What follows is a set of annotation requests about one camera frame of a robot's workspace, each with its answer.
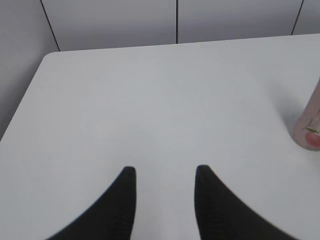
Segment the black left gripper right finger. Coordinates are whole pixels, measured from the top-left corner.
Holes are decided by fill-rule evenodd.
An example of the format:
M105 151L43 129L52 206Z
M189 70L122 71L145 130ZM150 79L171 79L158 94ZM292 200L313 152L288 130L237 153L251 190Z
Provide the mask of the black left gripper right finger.
M243 203L212 171L195 173L194 208L202 240L293 240Z

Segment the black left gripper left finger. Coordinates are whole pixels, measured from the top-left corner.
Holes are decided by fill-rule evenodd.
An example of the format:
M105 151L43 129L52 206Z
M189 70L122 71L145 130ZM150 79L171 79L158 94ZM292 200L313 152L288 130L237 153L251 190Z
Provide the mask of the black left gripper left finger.
M77 219L51 240L129 240L136 213L136 169L126 166Z

